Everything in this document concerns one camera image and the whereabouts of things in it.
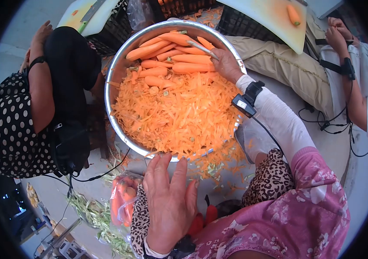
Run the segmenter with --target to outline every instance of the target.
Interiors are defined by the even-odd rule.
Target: plastic bag
[[[154,14],[146,0],[129,0],[126,13],[134,31],[140,31],[154,24]]]
[[[112,194],[110,199],[111,221],[110,229],[113,233],[121,235],[130,244],[130,225],[132,223],[133,204],[138,199],[138,185],[144,177],[124,171],[112,181]]]

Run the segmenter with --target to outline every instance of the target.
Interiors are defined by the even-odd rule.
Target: hand
[[[347,43],[344,37],[335,27],[329,27],[325,35],[327,37],[328,44],[331,45],[338,55],[348,53]]]
[[[29,67],[29,59],[30,59],[30,48],[27,50],[26,52],[26,56],[24,57],[24,61],[21,64],[19,73],[23,72],[23,69],[28,68]]]
[[[197,214],[199,180],[193,180],[186,188],[187,160],[181,158],[170,184],[170,161],[171,153],[156,155],[148,164],[143,181],[150,214],[147,243],[160,254],[172,251]]]
[[[239,78],[244,75],[240,71],[239,64],[237,63],[233,53],[223,49],[212,49],[214,54],[217,55],[219,60],[211,58],[211,61],[216,68],[216,71],[225,79],[235,84]]]
[[[328,26],[336,27],[346,40],[352,40],[352,33],[347,29],[345,24],[339,18],[328,17]]]
[[[45,22],[40,28],[37,30],[33,39],[31,40],[31,48],[34,46],[40,46],[43,49],[44,42],[47,37],[53,32],[52,25],[49,24],[50,21]]]

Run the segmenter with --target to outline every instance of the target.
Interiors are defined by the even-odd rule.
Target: polka dot shirt
[[[44,129],[36,134],[30,110],[30,93],[21,74],[0,84],[0,174],[35,177],[56,171]]]

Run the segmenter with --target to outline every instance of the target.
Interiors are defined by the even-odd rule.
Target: wire
[[[68,187],[70,187],[70,185],[69,185],[69,184],[67,184],[67,183],[63,182],[62,180],[60,180],[60,179],[59,179],[59,178],[57,178],[57,177],[53,177],[53,176],[51,176],[51,175],[47,175],[47,174],[42,174],[42,176],[47,176],[47,177],[50,177],[50,178],[56,179],[56,180],[58,180],[58,181],[61,181],[63,184],[66,184]]]
[[[362,157],[364,157],[364,156],[366,156],[366,155],[368,155],[368,152],[367,153],[365,153],[364,155],[357,155],[355,152],[354,152],[354,150],[352,149],[352,144],[351,144],[351,141],[352,142],[354,142],[354,137],[353,137],[353,135],[352,135],[352,126],[353,126],[353,123],[352,122],[347,122],[347,124],[330,124],[330,122],[332,122],[333,120],[335,120],[336,118],[338,118],[346,109],[347,109],[347,107],[348,107],[348,103],[349,103],[349,101],[351,100],[351,94],[352,94],[352,88],[353,88],[353,81],[351,81],[351,90],[350,90],[350,92],[349,92],[349,98],[348,98],[348,101],[345,103],[345,107],[342,109],[342,111],[340,112],[340,113],[338,113],[338,115],[337,116],[335,116],[333,119],[331,119],[331,120],[329,120],[329,121],[327,121],[327,120],[325,120],[325,115],[321,112],[321,111],[319,111],[319,113],[318,113],[318,117],[317,117],[317,119],[316,119],[316,121],[307,121],[307,120],[305,120],[305,119],[303,119],[302,117],[301,117],[301,111],[303,111],[303,110],[305,110],[306,109],[306,107],[305,108],[302,108],[302,109],[300,109],[299,110],[299,112],[298,112],[298,117],[299,118],[301,118],[301,120],[303,120],[304,122],[311,122],[311,123],[318,123],[318,125],[319,125],[319,127],[320,127],[320,129],[321,129],[321,131],[325,131],[325,132],[327,132],[327,133],[329,133],[329,134],[339,134],[339,133],[342,133],[342,132],[344,132],[348,127],[349,127],[349,132],[348,132],[348,134],[349,134],[349,146],[350,146],[350,149],[351,149],[351,152],[356,156],[356,157],[358,157],[358,158],[362,158]],[[319,116],[322,114],[322,116],[323,116],[323,118],[324,118],[324,120],[325,121],[320,121],[319,120]],[[341,131],[337,131],[337,132],[329,132],[329,131],[327,131],[326,130],[326,128],[327,127],[329,127],[329,126],[337,126],[337,127],[341,127],[341,126],[346,126],[344,129],[342,129]]]
[[[126,154],[125,154],[124,158],[122,159],[122,161],[121,161],[121,162],[119,162],[119,164],[117,164],[117,166],[115,166],[114,168],[110,169],[109,171],[107,171],[107,172],[106,172],[106,173],[104,173],[103,175],[98,175],[98,176],[96,176],[96,177],[92,177],[92,178],[90,178],[90,179],[88,179],[88,180],[78,180],[78,179],[76,179],[76,178],[73,178],[73,179],[74,179],[74,180],[76,180],[76,181],[78,181],[78,182],[89,182],[89,181],[93,181],[93,180],[96,180],[96,179],[101,178],[102,176],[104,176],[104,175],[106,175],[106,174],[110,173],[112,170],[114,170],[115,168],[117,168],[118,166],[120,166],[120,165],[124,162],[124,160],[125,160],[125,158],[126,158],[126,156],[128,155],[128,153],[129,153],[129,151],[130,151],[130,150],[131,150],[131,148],[129,148],[129,149],[128,149],[128,151],[126,152]]]
[[[284,152],[281,148],[281,146],[279,145],[279,143],[276,141],[276,139],[272,136],[272,134],[269,132],[269,130],[267,130],[267,128],[265,126],[263,126],[263,124],[256,119],[254,116],[252,117],[257,123],[259,123],[260,126],[262,126],[262,128],[264,128],[264,130],[266,130],[266,132],[268,133],[268,135],[272,138],[272,140],[276,143],[276,145],[278,145],[279,150],[282,152],[282,156],[284,155]]]
[[[69,200],[69,202],[67,203],[67,205],[66,205],[66,208],[65,208],[65,211],[63,211],[63,216],[62,216],[62,218],[59,220],[59,222],[57,222],[57,224],[56,224],[56,226],[53,228],[53,230],[52,230],[52,232],[50,232],[50,234],[48,234],[45,238],[43,238],[43,240],[42,241],[40,241],[40,244],[36,247],[36,250],[34,250],[34,253],[33,253],[33,258],[36,258],[36,251],[37,251],[37,249],[41,246],[41,244],[42,244],[42,242],[48,237],[48,236],[50,236],[52,233],[53,233],[53,231],[56,229],[56,227],[57,227],[57,225],[59,225],[59,223],[60,223],[60,221],[62,221],[63,219],[64,219],[64,217],[65,217],[65,213],[66,213],[66,210],[67,210],[67,207],[69,207],[69,204],[70,204],[70,202],[72,201],[72,195],[70,195],[70,200]]]

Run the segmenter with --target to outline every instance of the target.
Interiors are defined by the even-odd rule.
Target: black plastic crate
[[[101,32],[86,37],[95,45],[101,57],[114,55],[131,36],[127,7],[128,0],[123,0],[119,7],[115,8]]]
[[[262,41],[274,41],[276,43],[286,45],[283,40],[269,29],[244,13],[241,13],[227,5],[224,5],[223,13],[216,30],[224,35],[244,36]]]
[[[154,12],[155,22],[162,22],[171,17],[181,17],[221,5],[216,0],[147,0]]]

